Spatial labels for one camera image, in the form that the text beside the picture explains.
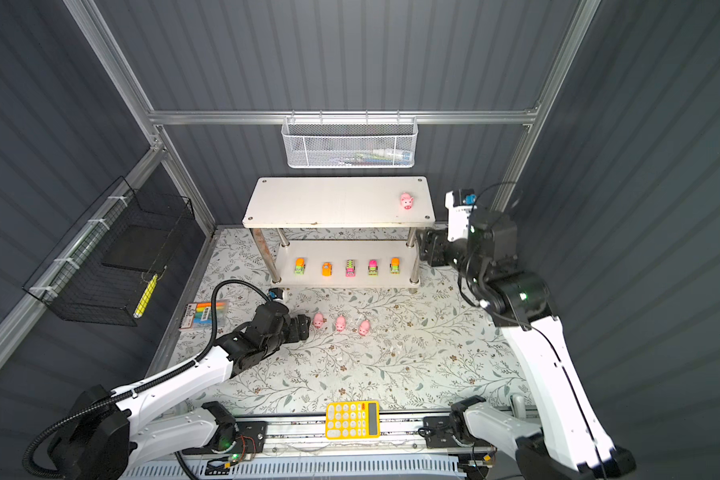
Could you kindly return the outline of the pink pig toy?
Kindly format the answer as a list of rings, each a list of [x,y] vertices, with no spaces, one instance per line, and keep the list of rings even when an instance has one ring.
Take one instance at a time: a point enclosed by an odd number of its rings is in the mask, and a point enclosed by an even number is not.
[[[325,317],[322,313],[317,312],[312,319],[312,326],[316,329],[320,329],[325,324]]]
[[[335,321],[335,330],[337,332],[343,332],[346,329],[347,322],[344,316],[339,316]]]
[[[369,320],[363,320],[359,327],[358,327],[358,333],[361,336],[366,336],[371,330],[371,323]]]
[[[412,209],[413,203],[413,197],[409,193],[405,192],[400,196],[400,204],[405,210]]]

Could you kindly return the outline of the green orange mixer truck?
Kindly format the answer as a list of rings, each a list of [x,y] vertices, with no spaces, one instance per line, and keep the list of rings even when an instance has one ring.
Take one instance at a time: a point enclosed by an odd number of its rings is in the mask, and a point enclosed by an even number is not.
[[[294,266],[294,274],[295,275],[303,275],[305,273],[305,269],[306,269],[305,259],[301,258],[301,257],[297,258],[295,261],[295,266]]]

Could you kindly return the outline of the orange toy bulldozer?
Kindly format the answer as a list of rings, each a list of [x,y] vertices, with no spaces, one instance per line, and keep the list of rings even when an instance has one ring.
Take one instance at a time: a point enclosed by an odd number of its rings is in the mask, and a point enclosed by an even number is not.
[[[322,265],[321,272],[322,272],[322,275],[323,275],[324,277],[330,277],[330,276],[332,275],[332,272],[333,272],[332,264],[331,264],[330,262],[325,262],[325,263]]]

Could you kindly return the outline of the pink green toy truck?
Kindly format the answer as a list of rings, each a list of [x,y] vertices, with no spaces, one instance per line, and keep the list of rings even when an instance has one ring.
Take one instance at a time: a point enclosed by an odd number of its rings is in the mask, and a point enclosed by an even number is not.
[[[355,277],[356,276],[356,264],[353,259],[346,261],[345,276],[346,277]]]

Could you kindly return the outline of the green orange toy truck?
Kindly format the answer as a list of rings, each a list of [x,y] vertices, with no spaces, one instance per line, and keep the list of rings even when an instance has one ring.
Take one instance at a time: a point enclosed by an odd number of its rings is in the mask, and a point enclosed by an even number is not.
[[[401,260],[399,257],[393,257],[390,261],[390,273],[398,275],[400,273]]]

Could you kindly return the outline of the green pink mixer truck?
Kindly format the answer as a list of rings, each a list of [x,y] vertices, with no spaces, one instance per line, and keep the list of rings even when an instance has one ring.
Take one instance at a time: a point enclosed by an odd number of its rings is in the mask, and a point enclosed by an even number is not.
[[[370,260],[368,263],[368,275],[377,276],[379,273],[378,262],[376,260]]]

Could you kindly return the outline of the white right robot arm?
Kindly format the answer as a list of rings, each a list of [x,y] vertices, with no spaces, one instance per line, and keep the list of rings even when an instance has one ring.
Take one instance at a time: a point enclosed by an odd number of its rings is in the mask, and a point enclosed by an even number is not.
[[[525,479],[618,479],[636,469],[592,408],[566,346],[545,281],[520,267],[517,226],[500,211],[451,206],[448,226],[423,235],[427,263],[457,272],[457,291],[485,311],[509,345],[540,421],[509,415],[481,396],[452,405],[454,439],[486,442],[511,456]]]

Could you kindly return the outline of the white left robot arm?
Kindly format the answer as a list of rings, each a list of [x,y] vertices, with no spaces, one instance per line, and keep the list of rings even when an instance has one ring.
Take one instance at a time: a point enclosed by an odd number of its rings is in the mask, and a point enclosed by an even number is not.
[[[202,359],[190,359],[117,389],[111,403],[101,389],[81,395],[71,421],[55,431],[48,456],[63,479],[117,479],[128,469],[186,449],[236,452],[236,419],[219,402],[176,414],[179,403],[230,380],[308,339],[311,319],[281,302],[257,307],[252,321],[216,339]]]

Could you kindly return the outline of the white two-tier shelf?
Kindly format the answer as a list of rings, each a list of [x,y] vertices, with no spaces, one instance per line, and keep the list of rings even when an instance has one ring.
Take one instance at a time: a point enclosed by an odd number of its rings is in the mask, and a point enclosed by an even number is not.
[[[400,196],[409,193],[413,208]],[[273,285],[283,288],[416,288],[420,284],[417,234],[435,224],[428,181],[423,176],[264,177],[258,181],[243,225],[264,261]],[[303,275],[294,274],[304,258]],[[400,273],[390,273],[393,257]],[[353,259],[356,276],[345,276]],[[377,276],[368,275],[370,260]],[[321,269],[330,262],[333,272]]]

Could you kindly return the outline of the colourful marker pack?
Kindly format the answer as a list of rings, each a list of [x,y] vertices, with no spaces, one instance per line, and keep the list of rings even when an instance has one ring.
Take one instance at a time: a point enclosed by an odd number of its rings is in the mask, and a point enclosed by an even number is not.
[[[217,323],[221,325],[227,310],[228,302],[222,300],[216,303]],[[212,324],[212,308],[210,302],[191,302],[183,310],[180,330],[210,327]]]

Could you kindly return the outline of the yellow calculator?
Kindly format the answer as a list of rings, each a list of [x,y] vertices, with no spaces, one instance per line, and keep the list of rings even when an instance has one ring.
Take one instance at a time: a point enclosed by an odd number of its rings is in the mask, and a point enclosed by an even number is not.
[[[381,436],[381,409],[377,401],[328,404],[324,436],[329,441],[367,440]]]

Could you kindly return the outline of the yellow green highlighter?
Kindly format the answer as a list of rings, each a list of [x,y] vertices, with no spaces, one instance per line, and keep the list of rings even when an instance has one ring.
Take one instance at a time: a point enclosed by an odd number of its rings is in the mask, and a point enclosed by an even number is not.
[[[141,317],[144,315],[144,313],[145,313],[145,311],[146,311],[146,309],[147,309],[147,307],[148,307],[148,305],[149,305],[149,303],[150,303],[150,300],[151,300],[151,298],[152,298],[152,295],[153,295],[153,293],[154,293],[154,291],[155,291],[155,289],[156,289],[156,285],[157,285],[157,283],[158,283],[158,280],[159,280],[159,275],[158,275],[158,274],[155,274],[155,275],[152,276],[152,278],[150,279],[150,281],[147,283],[147,285],[146,285],[146,287],[145,287],[145,289],[144,289],[144,291],[143,291],[143,293],[142,293],[142,295],[141,295],[141,297],[140,297],[140,299],[139,299],[139,301],[138,301],[138,303],[137,303],[137,305],[136,305],[136,307],[135,307],[135,309],[134,309],[134,311],[133,311],[133,318],[134,318],[134,319],[139,319],[139,318],[141,318]]]

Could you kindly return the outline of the pens in white basket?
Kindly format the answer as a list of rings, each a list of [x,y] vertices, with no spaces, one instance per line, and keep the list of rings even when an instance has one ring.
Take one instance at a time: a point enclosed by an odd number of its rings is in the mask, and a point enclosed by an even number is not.
[[[344,166],[382,166],[409,168],[414,165],[414,153],[410,150],[375,149],[346,152],[330,159],[330,162]]]

